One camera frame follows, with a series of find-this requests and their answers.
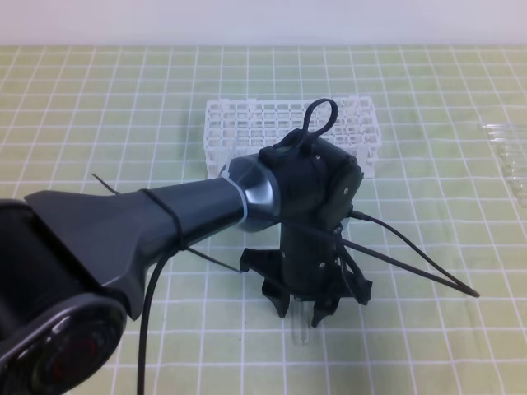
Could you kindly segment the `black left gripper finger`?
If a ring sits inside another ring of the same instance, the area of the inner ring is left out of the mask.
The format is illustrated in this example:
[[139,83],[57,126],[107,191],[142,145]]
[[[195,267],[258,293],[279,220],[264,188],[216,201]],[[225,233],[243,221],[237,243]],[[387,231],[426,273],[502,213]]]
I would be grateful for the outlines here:
[[340,299],[317,300],[314,303],[311,327],[317,328],[318,325],[328,316],[335,313]]
[[280,318],[285,318],[290,304],[290,294],[273,283],[263,283],[263,295],[269,299]]

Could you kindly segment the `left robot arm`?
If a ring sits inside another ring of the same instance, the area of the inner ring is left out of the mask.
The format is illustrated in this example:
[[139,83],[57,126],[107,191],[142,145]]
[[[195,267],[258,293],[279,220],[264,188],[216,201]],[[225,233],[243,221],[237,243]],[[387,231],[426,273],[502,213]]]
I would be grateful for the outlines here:
[[149,267],[230,226],[281,225],[277,249],[246,249],[240,269],[284,316],[291,297],[312,322],[368,281],[340,241],[362,181],[357,159],[313,133],[225,165],[215,179],[112,196],[43,191],[1,203],[1,391],[63,394],[114,353],[128,318],[144,319]]

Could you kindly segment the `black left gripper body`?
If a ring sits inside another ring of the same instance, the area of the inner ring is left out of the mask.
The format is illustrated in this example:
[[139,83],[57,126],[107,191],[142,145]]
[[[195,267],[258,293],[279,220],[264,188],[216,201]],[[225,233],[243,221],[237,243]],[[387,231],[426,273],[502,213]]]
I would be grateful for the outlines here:
[[352,297],[366,305],[372,282],[345,248],[292,225],[281,225],[278,249],[245,249],[240,270],[250,270],[292,296],[305,301]]

